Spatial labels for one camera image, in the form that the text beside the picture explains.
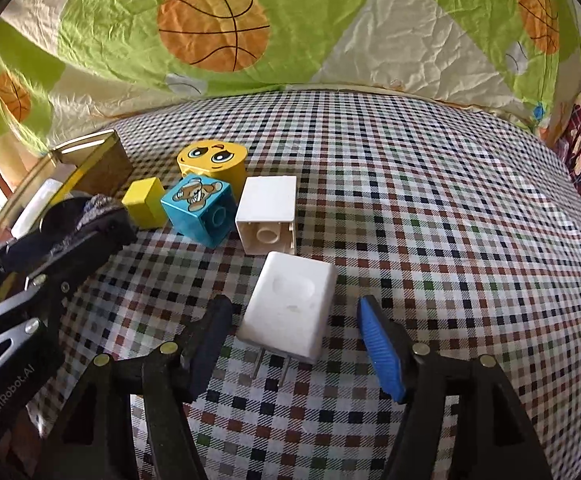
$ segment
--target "blue gripper pad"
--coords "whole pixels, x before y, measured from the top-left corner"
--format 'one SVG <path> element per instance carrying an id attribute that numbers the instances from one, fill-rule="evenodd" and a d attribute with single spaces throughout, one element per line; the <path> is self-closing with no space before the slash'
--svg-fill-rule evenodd
<path id="1" fill-rule="evenodd" d="M 381 388 L 394 401 L 402 402 L 406 390 L 401 379 L 401 361 L 366 298 L 359 300 L 357 323 Z"/>

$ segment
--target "cartoon face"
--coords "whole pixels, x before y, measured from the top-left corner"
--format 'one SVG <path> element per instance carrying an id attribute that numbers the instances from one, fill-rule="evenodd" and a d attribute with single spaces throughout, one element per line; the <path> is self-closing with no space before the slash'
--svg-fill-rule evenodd
<path id="1" fill-rule="evenodd" d="M 173 195 L 173 202 L 186 200 L 188 202 L 188 211 L 195 212 L 206 206 L 206 200 L 213 193 L 218 192 L 223 187 L 221 182 L 212 184 L 202 184 L 200 178 L 191 178 L 185 186 Z"/>
<path id="2" fill-rule="evenodd" d="M 241 144 L 219 140 L 199 140 L 179 152 L 180 167 L 202 171 L 222 171 L 234 168 L 244 161 L 248 150 Z"/>

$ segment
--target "yellow block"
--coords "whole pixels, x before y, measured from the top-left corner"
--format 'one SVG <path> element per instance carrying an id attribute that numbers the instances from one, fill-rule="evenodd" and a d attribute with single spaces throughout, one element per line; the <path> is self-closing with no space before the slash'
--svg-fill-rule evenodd
<path id="1" fill-rule="evenodd" d="M 158 229 L 166 225 L 168 218 L 160 202 L 165 194 L 157 177 L 145 178 L 130 184 L 122 203 L 140 229 Z"/>
<path id="2" fill-rule="evenodd" d="M 239 202 L 246 183 L 246 155 L 248 149 L 241 144 L 198 140 L 179 152 L 177 164 L 182 176 L 195 173 L 227 182 Z"/>

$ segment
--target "yellow toy with face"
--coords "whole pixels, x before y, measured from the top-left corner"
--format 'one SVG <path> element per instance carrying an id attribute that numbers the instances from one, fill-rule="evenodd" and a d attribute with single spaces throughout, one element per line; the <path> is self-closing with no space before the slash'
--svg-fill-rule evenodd
<path id="1" fill-rule="evenodd" d="M 198 140 L 179 152 L 177 164 L 182 176 L 195 173 L 227 182 L 239 202 L 246 183 L 246 155 L 248 149 L 241 144 Z"/>

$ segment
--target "cartoon eye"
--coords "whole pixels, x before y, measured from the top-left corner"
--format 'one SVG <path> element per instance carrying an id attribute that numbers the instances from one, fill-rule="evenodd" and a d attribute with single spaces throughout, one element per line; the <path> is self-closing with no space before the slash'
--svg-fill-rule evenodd
<path id="1" fill-rule="evenodd" d="M 202 155 L 206 155 L 206 153 L 208 153 L 208 148 L 193 148 L 188 153 L 188 156 L 190 158 L 198 158 Z"/>
<path id="2" fill-rule="evenodd" d="M 234 154 L 230 153 L 228 150 L 222 150 L 221 152 L 215 153 L 215 155 L 210 157 L 210 161 L 215 164 L 220 164 L 221 162 L 226 162 L 233 158 Z"/>

